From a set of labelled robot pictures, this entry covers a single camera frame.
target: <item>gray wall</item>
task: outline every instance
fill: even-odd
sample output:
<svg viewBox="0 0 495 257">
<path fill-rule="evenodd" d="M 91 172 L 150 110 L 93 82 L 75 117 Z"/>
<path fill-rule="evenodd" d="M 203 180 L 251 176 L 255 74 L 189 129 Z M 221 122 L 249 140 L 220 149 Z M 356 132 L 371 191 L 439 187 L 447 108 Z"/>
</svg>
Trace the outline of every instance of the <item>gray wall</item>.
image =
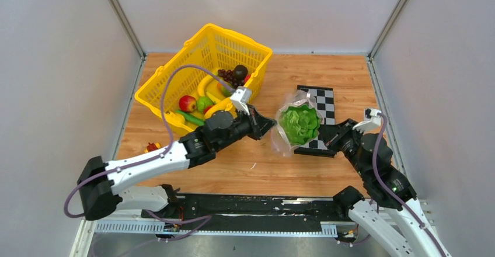
<svg viewBox="0 0 495 257">
<path fill-rule="evenodd" d="M 493 256 L 495 0 L 411 0 L 377 74 L 406 171 L 454 256 Z"/>
<path fill-rule="evenodd" d="M 139 59 L 107 0 L 0 0 L 0 57 L 0 255 L 68 256 L 64 199 L 111 156 Z"/>
<path fill-rule="evenodd" d="M 177 51 L 206 23 L 276 52 L 370 51 L 397 0 L 119 0 L 146 51 Z"/>
</svg>

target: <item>wooden table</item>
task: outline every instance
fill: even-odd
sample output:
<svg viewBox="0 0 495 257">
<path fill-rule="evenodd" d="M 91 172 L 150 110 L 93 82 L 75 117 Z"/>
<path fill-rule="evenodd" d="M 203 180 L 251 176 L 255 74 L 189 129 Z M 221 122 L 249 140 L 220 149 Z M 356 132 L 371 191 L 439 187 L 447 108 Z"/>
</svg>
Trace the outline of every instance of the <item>wooden table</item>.
<svg viewBox="0 0 495 257">
<path fill-rule="evenodd" d="M 140 86 L 172 57 L 150 54 Z M 347 118 L 361 121 L 366 107 L 377 106 L 365 58 L 354 55 L 273 55 L 253 105 L 262 115 L 274 117 L 284 95 L 298 84 L 333 88 L 338 123 Z M 148 142 L 167 145 L 169 139 L 161 119 L 134 101 L 117 158 L 142 154 Z M 352 185 L 366 194 L 361 178 L 342 153 L 333 159 L 284 158 L 272 152 L 270 137 L 244 138 L 207 164 L 163 174 L 142 185 L 163 183 L 180 187 L 181 192 L 294 196 L 333 196 Z"/>
</svg>

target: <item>yellow basket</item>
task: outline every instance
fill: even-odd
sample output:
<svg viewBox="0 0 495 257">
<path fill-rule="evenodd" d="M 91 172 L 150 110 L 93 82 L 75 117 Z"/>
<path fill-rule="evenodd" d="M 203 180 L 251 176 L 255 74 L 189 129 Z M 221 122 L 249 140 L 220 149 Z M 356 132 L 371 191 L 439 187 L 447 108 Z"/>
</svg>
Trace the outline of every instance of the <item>yellow basket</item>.
<svg viewBox="0 0 495 257">
<path fill-rule="evenodd" d="M 260 92 L 266 66 L 272 54 L 270 48 L 245 35 L 207 24 L 186 41 L 184 47 L 167 64 L 158 67 L 153 76 L 137 90 L 135 97 L 161 118 L 160 98 L 168 78 L 175 69 L 182 65 L 195 64 L 217 73 L 219 69 L 234 69 L 236 65 L 242 64 L 251 74 L 244 86 L 253 91 L 250 99 L 252 101 Z M 213 84 L 216 81 L 210 83 L 211 81 L 214 80 L 208 74 L 195 68 L 185 68 L 173 77 L 163 107 L 166 121 L 175 133 L 183 136 L 197 128 L 195 124 L 185 121 L 184 116 L 175 113 L 179 108 L 179 99 L 184 95 L 191 95 L 196 99 L 207 95 L 215 102 L 205 115 L 198 111 L 191 113 L 198 118 L 207 119 L 218 110 L 227 110 L 235 114 L 230 99 L 221 95 L 219 98 L 219 92 L 213 92 L 216 88 Z"/>
</svg>

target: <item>green lettuce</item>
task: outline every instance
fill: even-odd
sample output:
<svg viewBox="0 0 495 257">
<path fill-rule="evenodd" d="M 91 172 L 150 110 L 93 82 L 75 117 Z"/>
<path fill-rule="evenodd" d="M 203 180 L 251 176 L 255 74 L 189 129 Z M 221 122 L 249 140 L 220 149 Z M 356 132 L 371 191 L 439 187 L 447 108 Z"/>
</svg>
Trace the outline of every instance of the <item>green lettuce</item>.
<svg viewBox="0 0 495 257">
<path fill-rule="evenodd" d="M 304 104 L 282 112 L 280 126 L 292 145 L 303 145 L 318 136 L 320 122 L 316 109 Z"/>
</svg>

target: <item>black and white checkerboard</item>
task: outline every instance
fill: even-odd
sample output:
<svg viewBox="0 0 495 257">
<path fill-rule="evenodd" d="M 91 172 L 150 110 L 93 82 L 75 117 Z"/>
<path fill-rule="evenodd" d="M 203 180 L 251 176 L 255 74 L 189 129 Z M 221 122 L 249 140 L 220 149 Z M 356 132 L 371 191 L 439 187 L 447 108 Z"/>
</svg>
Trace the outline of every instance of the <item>black and white checkerboard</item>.
<svg viewBox="0 0 495 257">
<path fill-rule="evenodd" d="M 318 86 L 298 85 L 297 89 L 309 92 L 316 98 L 316 109 L 323 116 L 325 124 L 335 124 L 335 105 L 333 103 L 333 89 L 321 88 Z M 328 152 L 323 140 L 318 135 L 314 140 L 302 145 L 294 150 L 295 154 L 333 157 L 333 153 Z"/>
</svg>

